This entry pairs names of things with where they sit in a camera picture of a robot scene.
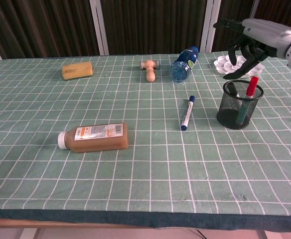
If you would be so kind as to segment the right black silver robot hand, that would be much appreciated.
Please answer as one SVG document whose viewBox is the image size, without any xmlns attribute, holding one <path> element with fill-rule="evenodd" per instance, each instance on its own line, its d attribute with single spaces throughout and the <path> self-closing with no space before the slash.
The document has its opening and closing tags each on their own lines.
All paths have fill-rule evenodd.
<svg viewBox="0 0 291 239">
<path fill-rule="evenodd" d="M 291 68 L 291 27 L 256 18 L 247 18 L 241 22 L 221 19 L 213 27 L 227 27 L 240 33 L 232 41 L 228 55 L 232 65 L 237 64 L 237 50 L 240 50 L 246 59 L 239 69 L 226 74 L 224 79 L 241 78 L 268 56 L 288 60 L 288 67 Z"/>
</svg>

